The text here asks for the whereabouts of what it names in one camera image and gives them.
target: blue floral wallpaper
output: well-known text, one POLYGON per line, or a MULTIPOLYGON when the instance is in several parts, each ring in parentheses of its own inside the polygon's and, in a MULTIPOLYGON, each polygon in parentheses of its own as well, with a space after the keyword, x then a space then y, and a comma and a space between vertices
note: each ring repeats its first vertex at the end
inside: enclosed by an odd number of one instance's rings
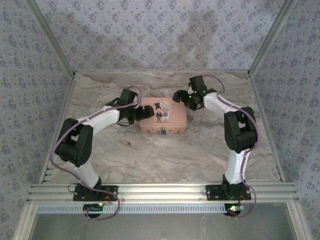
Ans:
POLYGON ((9 240, 71 78, 22 0, 1 0, 0 9, 0 239, 9 240))
POLYGON ((298 0, 254 77, 288 181, 320 239, 320 2, 298 0))
POLYGON ((246 70, 282 0, 37 0, 75 71, 246 70))

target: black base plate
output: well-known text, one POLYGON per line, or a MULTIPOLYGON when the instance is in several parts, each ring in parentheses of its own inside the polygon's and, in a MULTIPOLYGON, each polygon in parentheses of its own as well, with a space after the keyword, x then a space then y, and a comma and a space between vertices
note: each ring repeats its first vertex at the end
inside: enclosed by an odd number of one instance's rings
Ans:
POLYGON ((226 196, 226 194, 224 193, 224 191, 222 189, 222 185, 206 185, 205 189, 206 189, 206 191, 205 191, 206 199, 208 201, 225 201, 225 200, 239 201, 239 200, 244 200, 244 199, 251 200, 250 191, 249 191, 249 193, 247 193, 249 188, 246 186, 243 186, 242 188, 237 188, 237 191, 235 191, 231 197, 226 196))
MULTIPOLYGON (((116 185, 100 185, 99 190, 106 190, 118 195, 118 186, 116 185)), ((90 202, 90 201, 99 201, 99 202, 106 202, 106 201, 116 202, 117 199, 109 194, 103 192, 96 192, 92 191, 81 184, 77 184, 74 189, 73 194, 73 201, 75 202, 90 202)))

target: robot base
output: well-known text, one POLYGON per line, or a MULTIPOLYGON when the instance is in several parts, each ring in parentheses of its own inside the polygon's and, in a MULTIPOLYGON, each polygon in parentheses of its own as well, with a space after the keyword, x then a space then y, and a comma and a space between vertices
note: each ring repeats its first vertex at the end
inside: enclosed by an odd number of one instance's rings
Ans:
POLYGON ((221 185, 206 185, 206 199, 208 201, 224 200, 251 200, 251 194, 248 187, 242 182, 230 184, 225 175, 223 175, 221 185))
MULTIPOLYGON (((116 185, 102 185, 100 178, 99 178, 99 181, 97 182, 97 184, 94 186, 94 189, 106 190, 106 191, 114 193, 115 195, 118 195, 118 186, 116 186, 116 185)), ((92 201, 116 202, 117 199, 111 194, 92 191, 92 190, 86 188, 85 186, 82 186, 80 183, 78 183, 74 189, 73 201, 75 201, 75 202, 92 202, 92 201)))

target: patterned wallpaper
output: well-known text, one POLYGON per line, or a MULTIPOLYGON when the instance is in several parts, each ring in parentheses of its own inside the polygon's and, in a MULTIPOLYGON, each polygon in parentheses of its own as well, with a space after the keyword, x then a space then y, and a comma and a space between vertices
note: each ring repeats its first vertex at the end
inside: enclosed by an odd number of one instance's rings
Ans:
POLYGON ((37 0, 75 71, 247 70, 282 0, 37 0))
POLYGON ((0 1, 0 239, 39 180, 70 77, 22 0, 0 1))
POLYGON ((320 239, 320 2, 298 0, 254 76, 288 181, 320 239))

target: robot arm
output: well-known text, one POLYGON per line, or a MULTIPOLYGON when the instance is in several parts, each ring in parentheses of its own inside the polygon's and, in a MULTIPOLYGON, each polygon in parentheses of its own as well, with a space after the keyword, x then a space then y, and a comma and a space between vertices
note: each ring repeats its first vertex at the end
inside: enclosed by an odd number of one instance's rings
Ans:
MULTIPOLYGON (((222 184, 226 184, 228 189, 230 186, 242 184, 240 177, 241 164, 244 159, 244 154, 247 149, 253 148, 257 142, 257 132, 253 123, 239 111, 240 106, 234 105, 223 97, 219 96, 214 89, 207 89, 202 76, 190 78, 189 92, 185 90, 177 91, 173 100, 176 102, 182 101, 184 105, 195 111, 200 108, 206 108, 218 116, 224 118, 224 139, 230 149, 228 167, 223 176, 222 184), (239 122, 245 124, 244 127, 239 127, 239 122)), ((250 107, 243 107, 253 119, 254 112, 250 107)), ((246 155, 244 170, 248 161, 248 154, 246 155)))
POLYGON ((101 183, 89 160, 93 137, 102 129, 124 118, 128 119, 131 125, 154 115, 154 109, 151 106, 143 108, 130 105, 135 97, 137 97, 135 92, 124 89, 119 98, 107 103, 101 110, 79 119, 68 118, 62 125, 58 139, 76 123, 87 119, 63 139, 55 150, 55 154, 63 161, 73 164, 75 174, 91 188, 96 188, 99 181, 101 183))

